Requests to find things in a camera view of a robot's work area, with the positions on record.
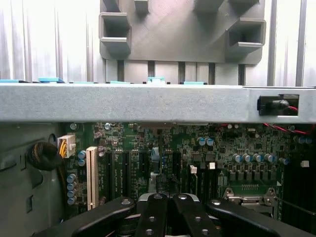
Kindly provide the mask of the open black PC case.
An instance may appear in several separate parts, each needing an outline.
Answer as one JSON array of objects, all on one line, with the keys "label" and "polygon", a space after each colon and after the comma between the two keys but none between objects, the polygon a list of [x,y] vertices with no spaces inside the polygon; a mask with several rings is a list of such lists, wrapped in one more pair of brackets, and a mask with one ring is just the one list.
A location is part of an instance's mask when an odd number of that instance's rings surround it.
[{"label": "open black PC case", "polygon": [[[299,95],[298,115],[260,116],[258,98],[279,94]],[[57,138],[71,123],[98,122],[316,125],[316,86],[0,83],[0,237],[33,237],[80,215],[69,216]],[[164,237],[190,237],[175,210],[172,196]],[[278,221],[316,237],[316,219]]]}]

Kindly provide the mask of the grey plastic parts rack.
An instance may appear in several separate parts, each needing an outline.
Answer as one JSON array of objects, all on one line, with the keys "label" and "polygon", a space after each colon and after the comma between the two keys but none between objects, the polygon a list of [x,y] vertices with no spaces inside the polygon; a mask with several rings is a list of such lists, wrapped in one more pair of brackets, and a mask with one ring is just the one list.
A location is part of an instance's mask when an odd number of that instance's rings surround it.
[{"label": "grey plastic parts rack", "polygon": [[265,0],[100,0],[105,59],[257,64]]}]

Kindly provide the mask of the green motherboard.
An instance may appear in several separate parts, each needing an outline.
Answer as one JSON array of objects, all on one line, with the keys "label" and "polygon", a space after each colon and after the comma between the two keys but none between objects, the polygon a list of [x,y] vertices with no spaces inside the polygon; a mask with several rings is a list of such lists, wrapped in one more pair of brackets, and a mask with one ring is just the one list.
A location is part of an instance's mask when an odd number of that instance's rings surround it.
[{"label": "green motherboard", "polygon": [[[115,198],[123,196],[122,154],[129,152],[129,198],[139,200],[133,197],[132,188],[137,184],[134,178],[140,133],[144,127],[164,124],[69,124],[65,135],[76,137],[76,152],[64,158],[63,167],[69,216],[87,211],[86,149],[89,147],[98,148],[99,205],[109,202],[106,176],[106,152],[109,151],[115,158]],[[232,188],[235,195],[262,195],[268,188],[274,188],[277,220],[296,225],[299,221],[316,219],[316,125],[206,123],[196,126],[207,128],[203,203],[222,198],[226,188]]]}]

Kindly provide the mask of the black expansion slot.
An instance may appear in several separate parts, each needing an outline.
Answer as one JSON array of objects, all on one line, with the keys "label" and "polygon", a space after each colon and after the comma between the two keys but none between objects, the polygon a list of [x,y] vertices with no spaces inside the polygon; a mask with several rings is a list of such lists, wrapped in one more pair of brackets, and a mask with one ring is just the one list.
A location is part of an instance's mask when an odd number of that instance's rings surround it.
[{"label": "black expansion slot", "polygon": [[106,152],[106,176],[107,176],[107,198],[113,200],[115,198],[115,162],[113,152]]},{"label": "black expansion slot", "polygon": [[131,159],[129,152],[122,154],[122,195],[131,197]]}]

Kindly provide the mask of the white power connector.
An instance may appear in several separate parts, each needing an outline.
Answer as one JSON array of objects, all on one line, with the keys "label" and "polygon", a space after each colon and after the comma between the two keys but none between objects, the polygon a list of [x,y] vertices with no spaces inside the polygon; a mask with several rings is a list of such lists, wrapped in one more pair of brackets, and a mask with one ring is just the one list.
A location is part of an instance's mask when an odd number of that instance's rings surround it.
[{"label": "white power connector", "polygon": [[57,138],[58,154],[62,158],[69,158],[76,152],[76,137],[74,134],[67,134]]}]

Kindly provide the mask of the metal CPU socket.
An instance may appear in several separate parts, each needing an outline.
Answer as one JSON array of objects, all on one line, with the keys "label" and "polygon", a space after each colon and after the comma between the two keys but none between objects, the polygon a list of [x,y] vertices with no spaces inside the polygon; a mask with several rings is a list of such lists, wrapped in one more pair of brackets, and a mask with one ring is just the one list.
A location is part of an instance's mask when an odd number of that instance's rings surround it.
[{"label": "metal CPU socket", "polygon": [[268,188],[262,195],[235,195],[232,188],[226,188],[222,198],[258,213],[268,214],[274,219],[278,217],[278,201],[274,188]]}]

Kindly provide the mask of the cream expansion slot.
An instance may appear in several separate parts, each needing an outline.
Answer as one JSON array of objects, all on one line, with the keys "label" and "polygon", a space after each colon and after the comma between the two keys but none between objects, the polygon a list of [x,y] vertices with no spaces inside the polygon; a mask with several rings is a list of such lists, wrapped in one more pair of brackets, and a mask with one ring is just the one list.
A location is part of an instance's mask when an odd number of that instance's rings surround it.
[{"label": "cream expansion slot", "polygon": [[86,149],[87,210],[99,205],[98,148]]}]

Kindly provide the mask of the black intrusion switch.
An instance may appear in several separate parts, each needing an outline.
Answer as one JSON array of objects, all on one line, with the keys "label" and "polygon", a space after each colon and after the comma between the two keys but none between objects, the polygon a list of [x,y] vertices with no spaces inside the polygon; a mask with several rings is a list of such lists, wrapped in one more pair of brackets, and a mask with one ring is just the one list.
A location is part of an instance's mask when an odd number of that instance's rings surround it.
[{"label": "black intrusion switch", "polygon": [[257,111],[260,116],[297,116],[298,107],[297,94],[260,96],[257,100]]}]

